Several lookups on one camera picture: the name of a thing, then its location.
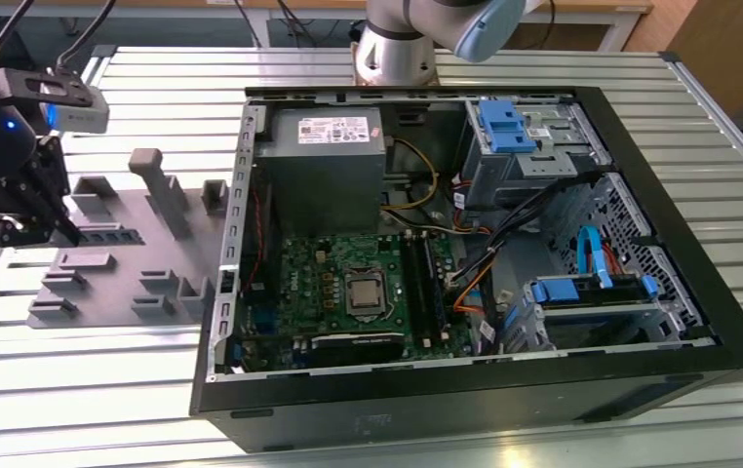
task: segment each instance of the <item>metal table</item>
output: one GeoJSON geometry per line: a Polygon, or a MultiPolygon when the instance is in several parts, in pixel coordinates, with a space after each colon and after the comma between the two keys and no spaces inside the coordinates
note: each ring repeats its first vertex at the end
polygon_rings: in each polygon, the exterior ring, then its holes
{"type": "MultiPolygon", "coordinates": [[[[446,84],[605,90],[743,304],[743,136],[685,68],[652,54],[512,52],[470,65],[440,53],[438,63],[446,84]]],[[[92,60],[85,77],[105,93],[113,120],[106,136],[65,137],[73,175],[106,174],[117,189],[140,187],[126,171],[129,153],[158,147],[165,169],[196,187],[229,174],[242,88],[345,85],[350,67],[338,50],[121,48],[92,60]]],[[[52,255],[0,251],[0,465],[238,455],[209,423],[188,419],[197,327],[26,327],[26,306],[52,255]]],[[[743,382],[610,424],[205,462],[338,466],[346,459],[360,467],[740,465],[743,382]]]]}

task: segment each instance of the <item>sticker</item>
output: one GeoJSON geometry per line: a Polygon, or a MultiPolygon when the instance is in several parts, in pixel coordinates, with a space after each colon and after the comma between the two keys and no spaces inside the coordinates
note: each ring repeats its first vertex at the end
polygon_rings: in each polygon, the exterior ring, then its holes
{"type": "Polygon", "coordinates": [[[544,127],[540,129],[526,129],[526,135],[529,135],[530,138],[549,138],[550,131],[544,127]]]}
{"type": "Polygon", "coordinates": [[[366,117],[301,119],[297,122],[298,144],[366,143],[370,141],[366,117]]]}
{"type": "Polygon", "coordinates": [[[490,343],[496,340],[496,329],[492,328],[492,325],[485,320],[480,323],[480,334],[490,343]]]}
{"type": "Polygon", "coordinates": [[[645,7],[637,7],[637,6],[621,6],[621,7],[616,7],[616,10],[618,12],[633,12],[633,13],[645,13],[648,12],[648,9],[645,7]]]}
{"type": "Polygon", "coordinates": [[[465,195],[461,193],[453,194],[453,207],[465,210],[465,195]]]}

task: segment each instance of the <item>power cable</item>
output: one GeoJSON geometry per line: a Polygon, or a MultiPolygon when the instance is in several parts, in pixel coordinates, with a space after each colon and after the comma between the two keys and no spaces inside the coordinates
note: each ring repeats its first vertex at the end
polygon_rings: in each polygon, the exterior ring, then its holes
{"type": "Polygon", "coordinates": [[[101,23],[108,19],[108,15],[110,15],[110,10],[113,10],[114,5],[116,0],[106,1],[105,5],[101,8],[101,11],[98,12],[98,16],[93,19],[93,22],[84,30],[84,33],[76,40],[76,43],[73,43],[70,49],[64,51],[64,53],[58,56],[58,59],[56,60],[56,71],[64,70],[66,68],[68,60],[78,53],[81,47],[96,33],[98,26],[101,26],[101,23]]]}
{"type": "Polygon", "coordinates": [[[236,5],[238,6],[240,15],[242,16],[245,25],[249,26],[249,32],[252,33],[252,40],[254,41],[254,47],[261,49],[264,46],[261,45],[261,40],[257,38],[257,33],[254,32],[254,27],[252,26],[252,21],[249,21],[249,15],[245,13],[245,9],[240,4],[240,0],[236,0],[236,5]]]}
{"type": "Polygon", "coordinates": [[[550,0],[550,23],[548,24],[548,30],[544,33],[544,37],[537,41],[533,42],[530,45],[521,47],[520,50],[529,50],[529,49],[534,49],[536,47],[538,49],[544,49],[544,46],[548,43],[548,40],[550,39],[550,34],[553,34],[553,28],[556,27],[556,0],[550,0]]]}

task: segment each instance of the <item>orange wire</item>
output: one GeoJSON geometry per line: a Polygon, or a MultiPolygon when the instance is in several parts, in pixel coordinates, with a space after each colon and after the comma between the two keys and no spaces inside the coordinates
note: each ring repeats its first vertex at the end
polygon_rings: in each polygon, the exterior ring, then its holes
{"type": "Polygon", "coordinates": [[[496,260],[492,259],[492,261],[489,262],[489,264],[486,265],[486,267],[480,271],[480,273],[477,273],[477,276],[474,277],[474,279],[469,282],[469,285],[465,287],[465,290],[462,290],[462,294],[460,295],[460,297],[457,298],[457,300],[453,302],[453,309],[457,310],[458,307],[461,307],[461,303],[462,300],[465,299],[466,295],[469,294],[469,292],[474,289],[474,286],[477,285],[477,283],[480,282],[480,280],[484,278],[484,275],[486,274],[486,272],[489,271],[489,269],[492,268],[492,265],[494,264],[496,260]]]}

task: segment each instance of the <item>floor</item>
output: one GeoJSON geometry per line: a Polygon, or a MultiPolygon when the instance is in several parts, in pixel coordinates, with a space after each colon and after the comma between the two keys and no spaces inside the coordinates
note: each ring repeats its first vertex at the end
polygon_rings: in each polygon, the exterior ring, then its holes
{"type": "MultiPolygon", "coordinates": [[[[349,21],[316,20],[306,25],[310,35],[321,47],[349,45],[349,21]]],[[[52,63],[54,57],[76,41],[65,34],[57,19],[29,18],[20,25],[20,36],[10,42],[10,47],[1,57],[13,65],[24,66],[34,62],[38,66],[52,63]]],[[[286,27],[278,22],[270,23],[270,40],[276,47],[294,47],[294,40],[286,27]]],[[[246,47],[252,45],[250,36],[241,19],[108,19],[93,40],[96,44],[120,44],[122,46],[218,46],[246,47]]],[[[300,39],[301,46],[309,47],[306,38],[300,39]]],[[[81,68],[92,47],[85,47],[72,64],[81,68]]],[[[743,111],[735,119],[743,130],[743,111]]]]}

